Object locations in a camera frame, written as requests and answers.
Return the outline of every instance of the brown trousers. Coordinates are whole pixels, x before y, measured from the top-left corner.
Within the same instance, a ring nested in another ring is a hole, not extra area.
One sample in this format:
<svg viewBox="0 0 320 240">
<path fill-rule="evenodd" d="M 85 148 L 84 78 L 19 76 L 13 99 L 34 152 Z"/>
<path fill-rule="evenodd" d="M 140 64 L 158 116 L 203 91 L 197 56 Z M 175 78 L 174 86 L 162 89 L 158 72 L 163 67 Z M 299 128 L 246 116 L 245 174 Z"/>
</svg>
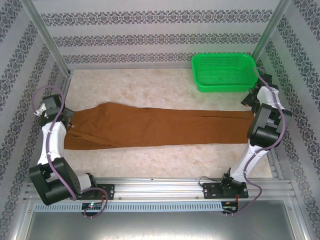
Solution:
<svg viewBox="0 0 320 240">
<path fill-rule="evenodd" d="M 103 103 L 76 111 L 65 149 L 244 144 L 251 111 L 173 110 Z"/>
</svg>

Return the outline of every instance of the wire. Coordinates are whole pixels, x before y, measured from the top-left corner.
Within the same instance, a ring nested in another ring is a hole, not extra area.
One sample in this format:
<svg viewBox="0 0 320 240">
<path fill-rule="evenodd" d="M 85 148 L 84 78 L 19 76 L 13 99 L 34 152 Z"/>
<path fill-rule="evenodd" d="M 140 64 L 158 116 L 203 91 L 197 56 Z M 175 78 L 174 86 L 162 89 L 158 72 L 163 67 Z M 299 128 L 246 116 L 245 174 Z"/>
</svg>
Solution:
<svg viewBox="0 0 320 240">
<path fill-rule="evenodd" d="M 260 68 L 260 67 L 254 67 L 254 68 L 253 68 L 253 71 L 254 71 L 254 73 L 256 74 L 256 76 L 261 80 L 261 82 L 262 82 L 262 83 L 266 86 L 266 88 L 271 92 L 271 95 L 272 95 L 274 104 L 275 104 L 276 108 L 278 109 L 278 111 L 279 111 L 279 113 L 280 113 L 280 116 L 281 116 L 281 119 L 282 119 L 282 129 L 281 129 L 281 133 L 280 133 L 278 139 L 277 139 L 273 144 L 271 144 L 270 146 L 267 146 L 267 147 L 264 147 L 264 148 L 261 148 L 261 149 L 257 150 L 254 154 L 252 154 L 252 156 L 249 158 L 248 162 L 245 164 L 244 169 L 243 169 L 243 177 L 244 177 L 244 179 L 247 181 L 248 184 L 250 184 L 250 185 L 252 185 L 252 186 L 254 186 L 254 187 L 257 187 L 257 188 L 259 189 L 259 193 L 258 193 L 257 196 L 255 196 L 254 199 L 253 199 L 251 202 L 249 202 L 245 207 L 243 207 L 242 209 L 240 209 L 239 211 L 237 211 L 237 212 L 235 213 L 235 215 L 241 213 L 244 209 L 248 208 L 248 207 L 249 207 L 251 204 L 253 204 L 253 203 L 261 196 L 261 194 L 262 194 L 262 188 L 261 188 L 259 185 L 257 185 L 257 184 L 255 184 L 255 183 L 249 181 L 249 179 L 248 179 L 248 177 L 247 177 L 247 168 L 248 168 L 249 164 L 250 164 L 251 161 L 256 157 L 256 155 L 257 155 L 258 153 L 260 153 L 261 151 L 267 151 L 267 150 L 270 150 L 270 149 L 274 148 L 275 146 L 277 146 L 277 145 L 280 143 L 280 141 L 282 140 L 282 138 L 284 137 L 285 131 L 286 131 L 285 115 L 284 115 L 284 113 L 282 112 L 281 107 L 280 107 L 279 104 L 277 103 L 276 94 L 274 93 L 274 91 L 272 90 L 272 88 L 268 85 L 268 83 L 260 76 L 260 74 L 258 73 L 257 69 L 260 70 L 260 71 L 263 72 L 263 73 L 265 73 L 265 71 L 264 71 L 262 68 Z"/>
<path fill-rule="evenodd" d="M 215 180 L 215 179 L 212 179 L 212 178 L 207 177 L 207 176 L 202 176 L 202 177 L 200 177 L 200 179 L 199 179 L 199 181 L 198 181 L 199 186 L 202 187 L 202 188 L 204 187 L 204 185 L 201 184 L 200 181 L 201 181 L 201 179 L 203 179 L 203 178 L 209 179 L 209 180 L 214 181 L 214 182 L 220 182 L 220 181 L 221 181 L 220 179 L 219 179 L 219 180 Z"/>
<path fill-rule="evenodd" d="M 55 169 L 55 167 L 54 167 L 54 165 L 53 165 L 53 163 L 52 163 L 52 161 L 51 161 L 51 154 L 50 154 L 50 150 L 49 150 L 49 142 L 50 142 L 51 132 L 52 132 L 52 130 L 53 130 L 53 128 L 54 128 L 54 125 L 56 124 L 59 116 L 61 115 L 61 113 L 62 113 L 62 111 L 63 111 L 63 109 L 64 109 L 64 106 L 65 106 L 65 97 L 64 97 L 63 93 L 61 92 L 61 90 L 60 90 L 59 88 L 57 88 L 57 87 L 55 87 L 55 86 L 53 86 L 53 85 L 44 85 L 44 86 L 39 87 L 39 88 L 34 92 L 34 94 L 33 94 L 33 96 L 32 96 L 32 100 L 31 100 L 31 106 L 32 106 L 33 111 L 36 113 L 35 97 L 36 97 L 37 93 L 38 93 L 40 90 L 46 89 L 46 88 L 56 90 L 56 91 L 60 94 L 60 96 L 61 96 L 61 107 L 60 107 L 58 113 L 56 114 L 55 118 L 53 119 L 53 121 L 52 121 L 52 123 L 51 123 L 51 125 L 50 125 L 50 128 L 49 128 L 49 132 L 48 132 L 49 134 L 46 136 L 46 139 L 45 139 L 46 157 L 47 157 L 48 164 L 49 164 L 52 172 L 57 176 L 57 178 L 62 182 L 62 184 L 64 185 L 64 187 L 68 190 L 68 192 L 69 192 L 70 195 L 71 195 L 71 199 L 72 199 L 73 201 L 76 201 L 76 200 L 77 200 L 76 194 L 75 194 L 74 191 L 71 189 L 71 187 L 68 185 L 68 183 L 63 179 L 63 177 L 58 173 L 58 171 Z M 104 195 L 105 195 L 105 204 L 104 204 L 103 208 L 101 208 L 101 210 L 100 210 L 97 214 L 95 214 L 94 216 L 87 216 L 87 215 L 86 215 L 86 209 L 85 209 L 85 210 L 84 210 L 84 217 L 85 217 L 85 218 L 90 218 L 90 219 L 99 216 L 99 215 L 106 209 L 107 203 L 108 203 L 108 194 L 107 194 L 107 192 L 106 192 L 104 189 L 102 189 L 102 188 L 99 188 L 99 187 L 91 187 L 91 188 L 88 188 L 88 189 L 86 189 L 86 190 L 83 190 L 82 193 L 85 193 L 85 192 L 88 192 L 88 191 L 93 191 L 93 190 L 98 190 L 98 191 L 101 191 L 101 192 L 104 193 Z"/>
</svg>

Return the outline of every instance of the patterned wallpaper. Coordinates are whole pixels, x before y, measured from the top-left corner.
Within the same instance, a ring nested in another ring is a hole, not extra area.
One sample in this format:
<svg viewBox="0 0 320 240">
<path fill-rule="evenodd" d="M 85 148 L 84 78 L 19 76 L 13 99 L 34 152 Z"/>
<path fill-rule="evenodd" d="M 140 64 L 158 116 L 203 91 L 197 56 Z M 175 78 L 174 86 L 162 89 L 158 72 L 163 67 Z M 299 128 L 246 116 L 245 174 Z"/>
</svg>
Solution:
<svg viewBox="0 0 320 240">
<path fill-rule="evenodd" d="M 136 63 L 141 68 L 172 62 L 188 66 L 196 53 L 251 53 L 278 2 L 35 0 L 34 4 L 69 68 L 90 69 Z"/>
<path fill-rule="evenodd" d="M 64 76 L 19 0 L 0 2 L 0 240 L 19 210 L 29 166 L 41 153 L 40 125 L 30 108 L 38 86 Z M 36 98 L 51 93 L 43 91 Z"/>
<path fill-rule="evenodd" d="M 261 61 L 293 113 L 276 149 L 291 179 L 311 239 L 320 239 L 320 1 L 293 0 L 266 45 Z"/>
</svg>

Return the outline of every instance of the purple cable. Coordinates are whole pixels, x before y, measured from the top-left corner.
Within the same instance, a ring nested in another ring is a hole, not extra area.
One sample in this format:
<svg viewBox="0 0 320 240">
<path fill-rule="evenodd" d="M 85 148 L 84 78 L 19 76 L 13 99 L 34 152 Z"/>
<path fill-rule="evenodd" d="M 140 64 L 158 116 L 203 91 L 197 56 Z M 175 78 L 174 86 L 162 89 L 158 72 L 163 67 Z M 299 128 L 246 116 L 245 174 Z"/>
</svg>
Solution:
<svg viewBox="0 0 320 240">
<path fill-rule="evenodd" d="M 39 87 L 33 94 L 32 96 L 32 102 L 31 102 L 31 106 L 32 106 L 32 109 L 33 111 L 36 113 L 36 107 L 35 107 L 35 96 L 37 95 L 37 93 L 42 90 L 42 89 L 46 89 L 46 88 L 49 88 L 49 89 L 54 89 L 56 90 L 60 96 L 61 96 L 61 107 L 57 113 L 57 115 L 55 116 L 55 118 L 53 119 L 52 121 L 52 124 L 50 125 L 50 128 L 49 128 L 49 134 L 46 136 L 46 139 L 45 139 L 45 151 L 46 151 L 46 157 L 47 157 L 47 160 L 48 160 L 48 164 L 52 170 L 52 172 L 54 172 L 54 174 L 57 176 L 57 178 L 62 182 L 62 184 L 65 186 L 65 188 L 68 190 L 68 192 L 70 193 L 71 197 L 72 197 L 72 200 L 75 201 L 77 200 L 77 197 L 76 197 L 76 194 L 74 193 L 74 191 L 71 189 L 71 187 L 68 185 L 68 183 L 62 178 L 62 176 L 58 173 L 58 171 L 55 169 L 53 163 L 51 162 L 51 156 L 49 154 L 49 140 L 50 140 L 50 136 L 51 136 L 51 131 L 52 129 L 54 128 L 54 125 L 55 123 L 57 122 L 58 120 L 58 117 L 60 116 L 60 114 L 62 113 L 63 109 L 64 109 L 64 105 L 65 105 L 65 97 L 63 95 L 63 93 L 61 92 L 61 90 L 53 85 L 45 85 L 45 86 L 41 86 Z M 83 190 L 82 192 L 85 193 L 85 192 L 88 192 L 88 191 L 93 191 L 93 190 L 98 190 L 100 192 L 103 192 L 104 195 L 105 195 L 105 204 L 103 206 L 103 208 L 94 216 L 87 216 L 86 215 L 86 211 L 87 209 L 84 210 L 84 217 L 85 218 L 95 218 L 97 217 L 98 215 L 100 215 L 107 207 L 107 202 L 108 202 L 108 194 L 107 192 L 102 189 L 102 188 L 99 188 L 99 187 L 92 187 L 92 188 L 88 188 L 86 190 Z"/>
<path fill-rule="evenodd" d="M 244 166 L 244 170 L 243 170 L 243 177 L 244 177 L 244 179 L 247 181 L 248 184 L 257 187 L 257 188 L 259 189 L 259 193 L 258 193 L 258 195 L 257 195 L 251 202 L 248 203 L 248 205 L 246 205 L 245 207 L 243 207 L 243 208 L 240 209 L 239 211 L 235 212 L 234 215 L 239 214 L 239 213 L 241 213 L 244 209 L 248 208 L 248 207 L 249 207 L 251 204 L 253 204 L 253 203 L 261 196 L 261 194 L 262 194 L 262 188 L 261 188 L 259 185 L 257 185 L 257 184 L 255 184 L 255 183 L 249 181 L 249 179 L 248 179 L 248 177 L 247 177 L 246 172 L 247 172 L 247 168 L 248 168 L 249 164 L 250 164 L 251 161 L 255 158 L 255 156 L 256 156 L 258 153 L 260 153 L 261 151 L 267 151 L 267 150 L 270 150 L 270 149 L 274 148 L 275 146 L 277 146 L 277 145 L 280 143 L 280 141 L 282 140 L 282 138 L 284 137 L 285 131 L 286 131 L 285 115 L 284 115 L 284 113 L 282 112 L 282 109 L 280 108 L 280 106 L 279 106 L 278 103 L 277 103 L 276 94 L 273 92 L 272 88 L 268 85 L 268 83 L 260 76 L 260 74 L 258 73 L 257 69 L 259 69 L 259 70 L 260 70 L 261 72 L 263 72 L 263 73 L 265 73 L 265 71 L 264 71 L 262 68 L 260 68 L 260 67 L 254 67 L 254 68 L 253 68 L 254 73 L 257 75 L 257 77 L 261 80 L 261 82 L 263 82 L 263 84 L 266 86 L 266 88 L 267 88 L 267 89 L 271 92 L 271 94 L 272 94 L 272 98 L 273 98 L 273 101 L 275 102 L 275 106 L 276 106 L 276 108 L 278 109 L 278 111 L 279 111 L 279 113 L 280 113 L 280 115 L 281 115 L 281 119 L 282 119 L 282 129 L 281 129 L 281 133 L 280 133 L 278 139 L 274 142 L 274 144 L 272 144 L 272 145 L 270 145 L 270 146 L 267 146 L 267 147 L 265 147 L 265 148 L 261 148 L 261 149 L 257 150 L 257 151 L 249 158 L 248 162 L 247 162 L 246 165 Z"/>
</svg>

